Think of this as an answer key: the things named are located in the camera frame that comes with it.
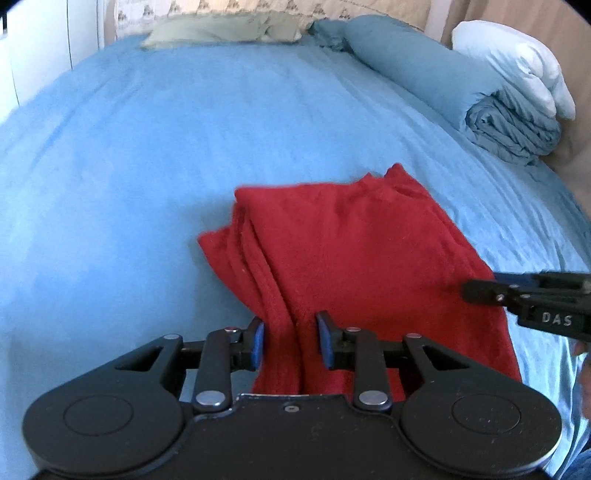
light green pillow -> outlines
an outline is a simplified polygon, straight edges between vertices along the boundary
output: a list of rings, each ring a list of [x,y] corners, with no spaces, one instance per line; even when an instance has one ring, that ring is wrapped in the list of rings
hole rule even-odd
[[[142,47],[250,41],[292,43],[301,38],[307,23],[302,17],[285,12],[182,15],[158,25]]]

white pillow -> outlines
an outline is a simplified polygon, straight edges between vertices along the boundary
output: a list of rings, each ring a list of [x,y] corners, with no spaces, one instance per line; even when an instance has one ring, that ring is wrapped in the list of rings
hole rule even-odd
[[[574,119],[560,64],[542,42],[506,25],[473,20],[453,30],[452,43],[454,50],[490,64],[542,113]]]

folded blue comforter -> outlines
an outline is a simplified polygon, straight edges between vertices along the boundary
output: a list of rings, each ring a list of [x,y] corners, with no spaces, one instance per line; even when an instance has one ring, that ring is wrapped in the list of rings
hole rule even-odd
[[[350,50],[443,116],[471,142],[517,164],[536,162],[560,139],[541,113],[487,64],[449,50],[409,25],[378,15],[320,20],[312,33],[333,50]]]

metal pin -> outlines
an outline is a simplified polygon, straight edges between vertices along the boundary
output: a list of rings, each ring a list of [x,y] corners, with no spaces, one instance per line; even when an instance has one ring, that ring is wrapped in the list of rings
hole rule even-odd
[[[381,390],[367,390],[359,395],[359,401],[364,405],[377,407],[388,401],[388,396]]]
[[[219,407],[226,400],[226,396],[218,390],[204,390],[195,400],[204,407]]]

red towel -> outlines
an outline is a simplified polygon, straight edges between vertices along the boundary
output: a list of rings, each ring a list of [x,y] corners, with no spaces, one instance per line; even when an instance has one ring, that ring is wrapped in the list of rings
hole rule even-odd
[[[383,340],[421,333],[521,380],[503,309],[460,297],[463,281],[493,279],[492,271],[401,165],[349,185],[240,188],[232,224],[198,241],[265,322],[257,393],[351,392],[351,373],[322,364],[319,310]],[[396,371],[390,379],[403,400]]]

